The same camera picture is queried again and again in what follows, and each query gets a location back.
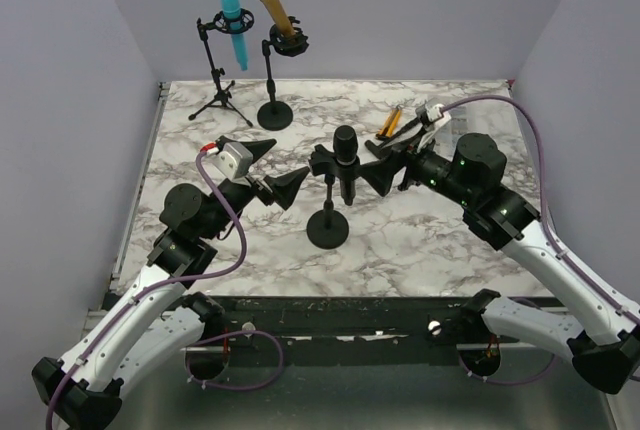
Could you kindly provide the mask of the black microphone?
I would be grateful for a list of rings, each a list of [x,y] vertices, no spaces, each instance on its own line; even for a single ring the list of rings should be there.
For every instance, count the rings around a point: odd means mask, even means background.
[[[356,167],[359,165],[358,140],[353,127],[341,125],[335,130],[333,150],[336,165],[340,168],[341,197],[347,206],[351,206],[356,195]]]

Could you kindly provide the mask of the black round-base mic stand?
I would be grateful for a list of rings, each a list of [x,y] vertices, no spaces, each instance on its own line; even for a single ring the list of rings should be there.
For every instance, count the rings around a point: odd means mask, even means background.
[[[307,237],[316,247],[325,250],[336,249],[347,240],[349,224],[346,218],[334,209],[333,185],[336,180],[340,184],[340,168],[336,165],[334,150],[329,151],[323,145],[317,145],[309,158],[309,167],[314,176],[324,177],[326,197],[323,209],[315,212],[307,221]],[[356,167],[357,178],[359,167],[360,160]]]

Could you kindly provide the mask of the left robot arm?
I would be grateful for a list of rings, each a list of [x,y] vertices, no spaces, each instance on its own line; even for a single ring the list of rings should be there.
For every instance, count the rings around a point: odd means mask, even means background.
[[[195,166],[208,191],[189,183],[169,191],[160,215],[165,229],[125,293],[71,349],[34,366],[46,428],[56,419],[71,429],[107,428],[151,371],[185,346],[220,337],[221,307],[188,290],[243,265],[248,241],[240,218],[253,200],[283,210],[295,201],[307,167],[264,179],[249,174],[275,144],[221,137],[201,148]]]

